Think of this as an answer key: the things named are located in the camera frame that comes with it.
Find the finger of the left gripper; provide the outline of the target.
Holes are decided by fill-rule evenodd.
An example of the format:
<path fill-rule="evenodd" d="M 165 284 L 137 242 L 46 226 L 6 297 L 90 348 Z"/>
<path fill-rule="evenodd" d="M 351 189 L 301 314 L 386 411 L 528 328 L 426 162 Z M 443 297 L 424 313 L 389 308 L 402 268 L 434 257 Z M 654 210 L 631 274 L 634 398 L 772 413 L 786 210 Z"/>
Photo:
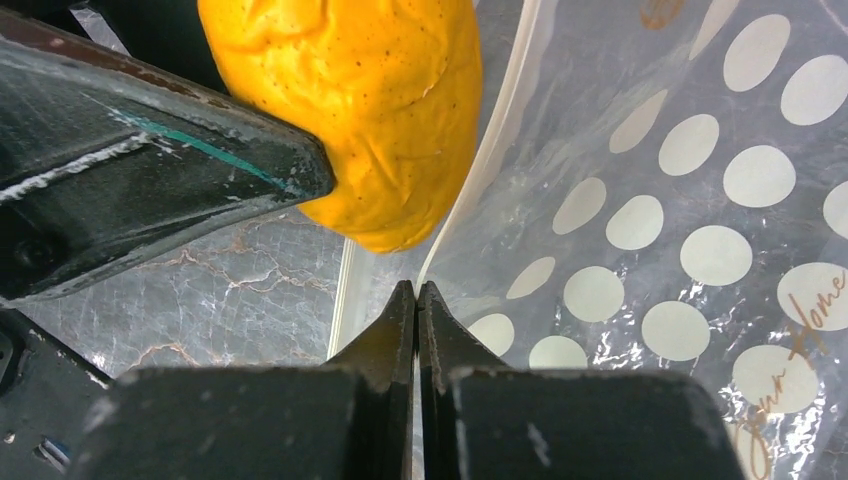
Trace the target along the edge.
<path fill-rule="evenodd" d="M 329 194 L 322 143 L 233 98 L 193 7 L 1 11 L 1 303 L 61 297 Z"/>

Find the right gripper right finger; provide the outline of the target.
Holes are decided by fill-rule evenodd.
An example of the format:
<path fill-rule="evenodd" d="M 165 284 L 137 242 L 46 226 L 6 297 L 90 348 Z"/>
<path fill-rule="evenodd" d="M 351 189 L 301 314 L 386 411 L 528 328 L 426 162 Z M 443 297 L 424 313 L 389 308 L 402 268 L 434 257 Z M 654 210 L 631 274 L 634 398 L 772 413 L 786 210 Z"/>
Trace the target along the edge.
<path fill-rule="evenodd" d="M 417 300 L 429 479 L 739 479 L 711 396 L 657 370 L 521 370 L 451 314 Z"/>

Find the yellow toy mango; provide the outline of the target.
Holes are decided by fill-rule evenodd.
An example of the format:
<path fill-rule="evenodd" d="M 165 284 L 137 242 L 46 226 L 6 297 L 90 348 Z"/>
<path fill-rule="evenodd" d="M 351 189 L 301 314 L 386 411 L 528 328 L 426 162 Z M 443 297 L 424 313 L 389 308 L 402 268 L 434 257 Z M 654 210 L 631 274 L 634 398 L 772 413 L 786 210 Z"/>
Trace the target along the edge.
<path fill-rule="evenodd" d="M 472 165 L 483 93 L 469 1 L 201 1 L 229 92 L 321 140 L 308 218 L 368 251 L 426 240 Z"/>

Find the clear polka-dot zip bag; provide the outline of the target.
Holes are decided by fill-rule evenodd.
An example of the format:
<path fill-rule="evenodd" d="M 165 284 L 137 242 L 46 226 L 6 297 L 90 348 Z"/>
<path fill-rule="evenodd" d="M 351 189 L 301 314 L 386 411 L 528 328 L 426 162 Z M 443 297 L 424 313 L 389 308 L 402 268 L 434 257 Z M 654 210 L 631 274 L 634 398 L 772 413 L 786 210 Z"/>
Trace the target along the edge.
<path fill-rule="evenodd" d="M 329 350 L 432 281 L 517 367 L 668 369 L 750 479 L 847 475 L 847 5 L 478 1 L 480 143 L 418 248 L 344 247 Z"/>

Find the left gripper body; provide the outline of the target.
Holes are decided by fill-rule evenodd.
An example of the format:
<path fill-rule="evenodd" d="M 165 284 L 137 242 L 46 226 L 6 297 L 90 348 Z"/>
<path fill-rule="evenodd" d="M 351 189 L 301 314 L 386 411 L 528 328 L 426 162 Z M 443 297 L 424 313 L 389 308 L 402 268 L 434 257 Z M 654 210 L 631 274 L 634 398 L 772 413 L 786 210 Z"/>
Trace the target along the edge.
<path fill-rule="evenodd" d="M 111 378 L 17 310 L 1 311 L 1 477 L 62 479 Z"/>

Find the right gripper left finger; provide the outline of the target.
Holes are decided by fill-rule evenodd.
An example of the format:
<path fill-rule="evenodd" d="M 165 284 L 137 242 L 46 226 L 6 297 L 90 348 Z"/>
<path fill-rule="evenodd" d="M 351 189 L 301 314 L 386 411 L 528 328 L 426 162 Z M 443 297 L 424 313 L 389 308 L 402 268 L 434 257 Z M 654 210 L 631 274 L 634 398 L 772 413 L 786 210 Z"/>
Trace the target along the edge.
<path fill-rule="evenodd" d="M 318 366 L 144 368 L 89 410 L 71 479 L 407 479 L 416 299 Z"/>

